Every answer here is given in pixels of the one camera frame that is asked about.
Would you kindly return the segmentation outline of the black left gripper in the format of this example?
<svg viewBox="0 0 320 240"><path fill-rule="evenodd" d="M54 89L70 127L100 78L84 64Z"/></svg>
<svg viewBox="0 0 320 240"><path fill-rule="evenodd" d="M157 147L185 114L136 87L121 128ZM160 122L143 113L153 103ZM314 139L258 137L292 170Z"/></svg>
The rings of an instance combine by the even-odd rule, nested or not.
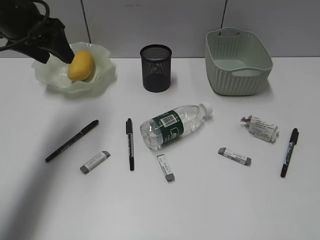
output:
<svg viewBox="0 0 320 240"><path fill-rule="evenodd" d="M29 39L11 48L46 64L50 53L66 64L71 64L75 54L65 35L65 25L58 18L49 18L38 29L32 28Z"/></svg>

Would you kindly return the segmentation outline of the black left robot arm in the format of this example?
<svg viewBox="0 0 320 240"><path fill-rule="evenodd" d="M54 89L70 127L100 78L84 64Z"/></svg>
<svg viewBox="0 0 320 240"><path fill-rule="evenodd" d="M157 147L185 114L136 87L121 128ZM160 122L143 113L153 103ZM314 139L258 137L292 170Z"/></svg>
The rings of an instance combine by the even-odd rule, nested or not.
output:
<svg viewBox="0 0 320 240"><path fill-rule="evenodd" d="M51 55L66 64L74 52L65 34L65 25L50 17L50 7L43 0L2 0L0 2L0 37L11 50L46 64Z"/></svg>

